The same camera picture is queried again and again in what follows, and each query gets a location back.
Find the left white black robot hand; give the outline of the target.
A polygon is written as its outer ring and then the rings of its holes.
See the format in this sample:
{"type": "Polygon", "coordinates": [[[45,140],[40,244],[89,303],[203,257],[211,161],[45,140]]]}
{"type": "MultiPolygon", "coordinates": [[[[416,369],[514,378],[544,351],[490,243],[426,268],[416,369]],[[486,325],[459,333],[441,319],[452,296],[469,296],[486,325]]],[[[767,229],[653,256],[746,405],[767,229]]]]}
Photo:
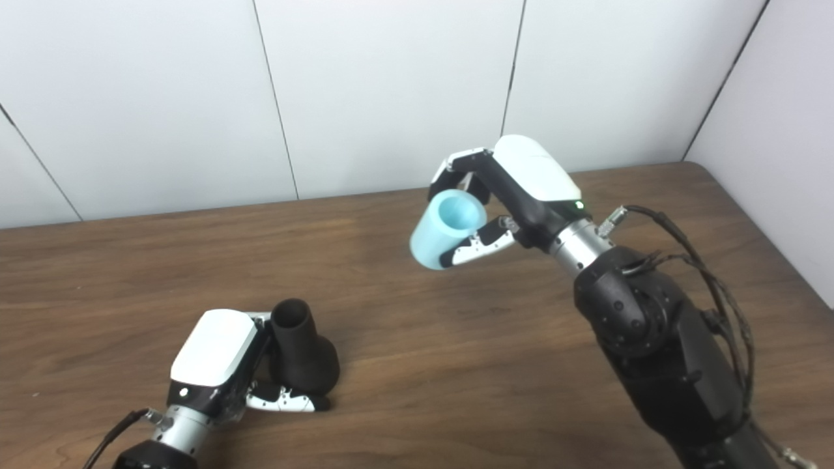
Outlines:
{"type": "Polygon", "coordinates": [[[197,321],[171,367],[167,405],[208,424],[263,412],[327,412],[339,357],[317,332],[307,303],[286,300],[268,313],[211,309],[197,321]]]}

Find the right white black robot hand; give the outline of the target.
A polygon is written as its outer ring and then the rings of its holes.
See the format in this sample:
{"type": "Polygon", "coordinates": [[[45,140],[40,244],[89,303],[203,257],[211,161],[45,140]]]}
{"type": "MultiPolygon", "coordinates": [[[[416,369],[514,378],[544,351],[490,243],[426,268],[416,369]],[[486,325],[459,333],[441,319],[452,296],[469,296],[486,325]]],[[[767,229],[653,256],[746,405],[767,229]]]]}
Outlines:
{"type": "Polygon", "coordinates": [[[431,259],[430,264],[438,269],[520,244],[548,253],[577,276],[610,248],[596,234],[571,175],[530,137],[505,135],[491,149],[451,154],[436,170],[428,199],[460,184],[478,207],[495,198],[507,212],[476,229],[465,229],[449,249],[431,259]]]}

